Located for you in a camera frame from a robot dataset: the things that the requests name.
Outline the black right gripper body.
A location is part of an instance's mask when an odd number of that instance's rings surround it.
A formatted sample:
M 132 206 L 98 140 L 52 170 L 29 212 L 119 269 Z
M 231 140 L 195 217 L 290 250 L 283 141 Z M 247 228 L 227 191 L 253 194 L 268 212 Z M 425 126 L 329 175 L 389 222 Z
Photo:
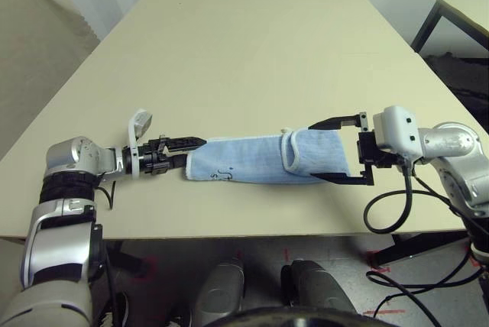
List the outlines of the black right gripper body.
M 358 116 L 360 127 L 357 141 L 358 159 L 359 163 L 364 165 L 359 184 L 373 186 L 374 177 L 372 167 L 380 169 L 391 168 L 400 164 L 400 157 L 379 149 L 374 132 L 368 130 L 367 113 L 360 112 Z

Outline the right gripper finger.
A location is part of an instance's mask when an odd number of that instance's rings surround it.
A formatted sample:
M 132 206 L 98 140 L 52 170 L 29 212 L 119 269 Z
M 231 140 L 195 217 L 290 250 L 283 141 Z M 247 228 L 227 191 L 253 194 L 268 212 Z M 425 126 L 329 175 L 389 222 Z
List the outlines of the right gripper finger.
M 345 126 L 354 126 L 360 128 L 361 127 L 360 115 L 349 115 L 349 116 L 328 118 L 326 120 L 310 125 L 308 129 L 329 131 L 329 130 L 340 130 L 342 127 Z
M 338 185 L 368 185 L 368 175 L 364 172 L 360 176 L 349 176 L 346 173 L 311 173 L 311 176 Z

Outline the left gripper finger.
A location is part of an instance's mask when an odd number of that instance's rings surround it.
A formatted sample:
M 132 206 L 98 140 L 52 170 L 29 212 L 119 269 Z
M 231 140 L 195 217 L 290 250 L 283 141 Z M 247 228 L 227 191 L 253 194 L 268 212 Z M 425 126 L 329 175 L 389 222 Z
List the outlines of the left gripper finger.
M 191 151 L 170 152 L 170 162 L 172 167 L 185 167 Z
M 207 140 L 198 137 L 164 138 L 168 150 L 195 150 L 207 143 Z

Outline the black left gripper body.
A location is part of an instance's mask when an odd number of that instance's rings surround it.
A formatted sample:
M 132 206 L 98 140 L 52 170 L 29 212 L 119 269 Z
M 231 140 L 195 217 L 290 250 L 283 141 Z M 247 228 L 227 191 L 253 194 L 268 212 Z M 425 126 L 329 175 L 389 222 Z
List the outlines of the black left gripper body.
M 169 138 L 151 139 L 138 147 L 139 171 L 150 175 L 160 175 L 170 169 L 170 162 L 164 153 Z

